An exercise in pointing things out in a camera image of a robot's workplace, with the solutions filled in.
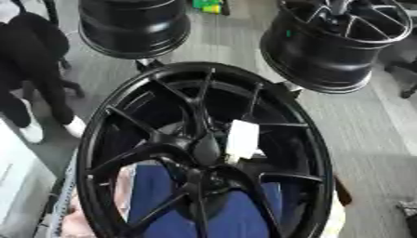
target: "green box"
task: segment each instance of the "green box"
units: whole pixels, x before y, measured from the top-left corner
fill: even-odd
[[[213,6],[221,4],[222,0],[193,0],[193,7],[203,8],[207,6]]]

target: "black chair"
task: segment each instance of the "black chair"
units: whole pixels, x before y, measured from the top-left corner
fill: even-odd
[[[16,2],[18,5],[21,5],[20,1],[15,0],[14,2]],[[56,9],[56,5],[54,0],[44,0],[44,4],[47,8],[47,14],[48,14],[48,18],[49,21],[54,24],[55,26],[59,26],[60,22],[59,22],[59,18],[58,18],[58,13],[57,13],[57,9]],[[64,41],[66,41],[65,45],[69,45],[68,44],[68,39],[65,37]],[[70,70],[71,69],[71,64],[68,62],[68,60],[64,57],[65,54],[68,52],[69,47],[66,47],[65,49],[63,49],[60,53],[59,56],[59,64],[62,67],[62,69],[64,70]],[[75,92],[75,95],[78,98],[83,98],[85,96],[84,90],[81,88],[81,86],[78,83],[75,82],[71,82],[71,81],[67,81],[64,79],[61,79],[62,85],[64,88],[68,88],[68,89],[72,89]],[[32,84],[32,82],[30,81],[23,81],[21,84],[21,88],[23,90],[23,98],[27,99],[28,101],[30,101],[32,103],[33,98],[34,98],[34,92],[35,92],[35,88],[34,85]]]
[[[394,61],[385,66],[385,70],[391,73],[395,67],[402,68],[413,73],[417,73],[417,59],[413,62]],[[410,88],[401,91],[400,96],[403,99],[408,99],[417,91],[417,83],[414,83]]]

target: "person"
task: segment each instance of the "person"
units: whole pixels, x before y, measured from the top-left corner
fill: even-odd
[[[68,40],[56,26],[27,12],[20,0],[0,0],[0,112],[31,143],[40,143],[44,132],[30,103],[10,93],[22,80],[32,81],[71,135],[81,138],[86,127],[68,106],[61,84],[58,63],[65,44],[68,49]]]

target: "wheel spoke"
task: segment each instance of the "wheel spoke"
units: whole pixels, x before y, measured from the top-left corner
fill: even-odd
[[[181,91],[159,80],[154,79],[152,81],[154,86],[153,91],[180,105],[182,112],[185,113],[182,118],[185,121],[185,132],[188,135],[194,135],[195,138],[203,136],[208,130],[209,115],[204,102],[214,73],[215,69],[210,68],[194,99],[187,97]]]
[[[385,21],[387,22],[391,22],[392,24],[395,24],[397,26],[400,26],[402,28],[406,28],[406,26],[404,24],[402,24],[401,22],[399,22],[398,20],[386,15],[385,13],[383,13],[382,11],[378,10],[377,8],[371,8],[370,9],[372,12],[374,12],[375,14],[379,15],[380,17],[382,17],[383,19],[385,19]]]
[[[153,155],[158,153],[170,153],[172,154],[172,157],[169,159],[165,156],[152,157]],[[109,171],[114,171],[116,169],[122,168],[123,166],[132,165],[147,160],[156,160],[160,162],[165,168],[169,168],[170,165],[184,166],[193,164],[193,158],[181,149],[165,144],[145,143],[138,145],[137,147],[127,152],[123,152],[113,157],[112,159],[104,162],[101,165],[96,166],[95,168],[90,170],[89,174],[91,176],[104,176],[108,174]],[[171,169],[168,169],[168,172],[172,178],[176,178],[173,175],[171,175]]]
[[[195,229],[197,232],[197,236],[199,238],[207,238],[208,237],[208,232],[207,232],[208,223],[207,223],[206,210],[204,208],[204,203],[203,203],[201,185],[200,185],[200,189],[198,193],[195,194],[192,199],[195,203],[195,208],[196,208]]]
[[[258,102],[258,99],[259,99],[259,94],[260,94],[262,89],[263,89],[263,84],[261,84],[261,83],[256,84],[255,90],[253,91],[253,95],[252,95],[252,98],[249,101],[248,107],[245,110],[245,112],[243,113],[242,120],[244,120],[244,121],[253,121],[253,117],[254,117],[253,113],[254,113],[256,104]]]
[[[299,184],[321,184],[323,182],[322,178],[295,174],[295,173],[278,173],[278,172],[265,172],[260,176],[261,183],[268,182],[289,182],[289,183],[299,183]]]
[[[270,160],[266,157],[260,160],[240,160],[238,167],[254,180],[258,180],[263,173],[276,171],[276,166],[271,165]]]
[[[306,22],[309,23],[310,21],[315,20],[317,17],[320,16],[320,13],[322,13],[325,10],[330,11],[329,7],[320,6],[315,12],[311,14],[311,16],[306,20]]]
[[[307,123],[259,123],[261,134],[268,133],[277,129],[300,130],[307,129]]]
[[[350,32],[352,31],[352,26],[355,24],[356,18],[353,18],[351,15],[348,15],[349,21],[346,24],[346,29],[344,29],[344,32],[342,35],[344,37],[349,37]]]
[[[385,39],[390,39],[390,37],[384,33],[383,31],[381,31],[379,28],[377,28],[375,25],[373,25],[372,23],[370,23],[369,21],[359,17],[359,16],[354,16],[354,18],[356,19],[356,22],[362,22],[364,25],[368,26],[369,29],[373,30],[375,33],[379,34],[381,37],[385,38]]]
[[[378,10],[382,10],[382,9],[396,9],[397,6],[394,5],[372,5],[371,6],[373,9],[378,9]]]
[[[240,190],[244,192],[252,203],[258,208],[262,218],[266,222],[270,237],[282,238],[283,234],[280,229],[276,217],[266,198],[261,185],[247,176],[240,169],[229,165],[216,165],[212,167],[206,175],[216,172],[219,177],[231,180],[240,186]]]
[[[145,132],[149,137],[151,137],[154,134],[159,133],[157,130],[153,129],[151,126],[136,120],[132,116],[128,115],[126,112],[123,112],[123,111],[117,109],[114,106],[107,106],[106,110],[110,114],[117,115],[117,116],[129,121],[131,124],[136,126],[139,130],[141,130],[142,132]]]
[[[200,87],[200,91],[198,92],[198,96],[196,98],[198,100],[198,103],[200,104],[200,106],[201,106],[201,104],[204,103],[204,100],[206,99],[207,92],[209,91],[209,87],[210,87],[210,84],[211,84],[211,81],[212,81],[212,78],[213,78],[213,74],[215,72],[216,72],[215,69],[210,69],[206,78],[204,79],[203,84]]]
[[[183,188],[179,188],[146,216],[124,231],[123,235],[142,234],[154,221],[171,211],[186,195],[187,192]]]

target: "rim lip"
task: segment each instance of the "rim lip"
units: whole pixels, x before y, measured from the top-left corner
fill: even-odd
[[[80,203],[86,214],[86,218],[91,229],[95,232],[97,237],[112,237],[114,235],[113,230],[111,229],[111,223],[108,219],[106,219],[104,214],[102,214],[102,216],[96,216],[98,215],[96,212],[102,212],[102,210],[97,209],[99,206],[91,201],[91,195],[95,196],[96,193],[91,194],[91,192],[88,192],[92,188],[89,188],[89,185],[87,184],[86,174],[86,161],[92,158],[92,153],[96,148],[96,141],[98,139],[99,132],[102,130],[103,121],[107,117],[107,114],[105,113],[106,106],[118,106],[124,103],[124,99],[132,92],[144,86],[147,83],[144,82],[144,80],[150,79],[151,75],[172,75],[175,73],[183,72],[198,72],[198,69],[203,70],[207,68],[216,68],[217,70],[221,69],[220,72],[223,73],[234,73],[235,75],[245,77],[248,80],[254,80],[254,82],[262,82],[265,85],[265,88],[268,89],[268,93],[270,94],[269,96],[273,96],[275,101],[278,101],[283,106],[285,106],[292,113],[292,116],[297,117],[298,120],[304,120],[305,123],[310,126],[310,129],[306,132],[306,135],[309,138],[309,143],[316,145],[311,146],[311,151],[314,154],[316,160],[317,171],[315,172],[317,172],[317,174],[322,174],[319,176],[322,176],[323,183],[321,185],[317,185],[317,193],[315,197],[316,202],[314,203],[313,209],[311,211],[310,219],[307,220],[307,222],[304,220],[306,210],[303,212],[301,221],[303,222],[304,229],[301,231],[295,230],[290,237],[317,237],[323,231],[330,215],[333,196],[333,175],[329,151],[316,125],[308,116],[306,111],[301,107],[301,105],[299,105],[298,102],[296,102],[296,100],[294,100],[288,92],[285,92],[277,86],[274,86],[273,83],[267,81],[255,73],[251,73],[235,66],[213,62],[173,63],[161,68],[153,69],[143,74],[138,74],[126,81],[117,90],[115,90],[94,112],[87,124],[86,133],[84,133],[78,148],[75,173]]]
[[[261,39],[261,53],[263,59],[266,63],[273,68],[275,72],[280,74],[286,80],[292,82],[297,86],[301,86],[303,88],[320,92],[320,93],[329,93],[329,94],[347,94],[358,91],[362,87],[366,86],[371,79],[372,71],[370,71],[363,79],[357,81],[354,84],[345,84],[343,86],[324,86],[320,84],[320,81],[313,81],[313,80],[303,80],[302,78],[296,76],[296,72],[294,72],[290,67],[286,66],[285,64],[277,63],[274,59],[272,59],[271,54],[268,52],[266,38],[268,37],[268,32],[262,36]]]
[[[92,40],[90,40],[86,34],[84,33],[83,30],[83,26],[80,20],[80,23],[78,24],[78,32],[81,36],[81,39],[84,41],[84,43],[86,43],[87,46],[89,46],[90,48],[94,49],[95,51],[109,56],[109,57],[113,57],[113,58],[118,58],[118,59],[122,59],[122,60],[141,60],[141,59],[150,59],[150,58],[155,58],[158,56],[162,56],[162,55],[166,55],[169,52],[177,49],[178,47],[182,46],[182,44],[185,43],[185,41],[188,39],[188,37],[190,36],[190,32],[191,32],[191,22],[190,19],[185,16],[186,18],[186,25],[184,28],[184,33],[181,37],[179,37],[177,40],[172,41],[172,40],[167,40],[165,42],[161,42],[158,43],[156,45],[153,45],[150,47],[150,50],[148,50],[148,53],[141,53],[141,52],[119,52],[119,51],[114,51],[111,49],[107,49],[105,47],[100,46],[99,44],[93,42]]]
[[[399,16],[401,18],[403,18],[403,20],[405,21],[406,24],[405,24],[404,31],[400,35],[398,35],[397,37],[394,37],[392,39],[381,40],[381,41],[359,40],[359,39],[342,37],[342,36],[339,36],[339,35],[336,35],[336,34],[325,32],[322,29],[319,29],[317,27],[309,26],[309,24],[307,22],[305,22],[304,20],[297,17],[289,8],[287,8],[287,2],[285,0],[279,1],[278,6],[279,6],[280,10],[284,11],[287,15],[289,15],[291,18],[293,18],[299,24],[299,28],[302,28],[304,33],[313,34],[315,36],[317,36],[318,34],[322,34],[323,36],[333,37],[333,38],[336,38],[338,40],[346,41],[346,42],[349,42],[349,43],[352,43],[352,44],[365,44],[365,45],[382,47],[384,45],[389,45],[389,44],[395,43],[397,41],[400,41],[400,40],[406,38],[407,36],[409,36],[409,34],[412,31],[412,20],[411,20],[411,17],[409,16],[409,14],[407,14],[404,7],[401,6],[400,4],[398,4],[397,2],[392,1],[392,0],[386,0],[386,1],[389,1],[390,4],[397,7],[397,12],[400,13]]]

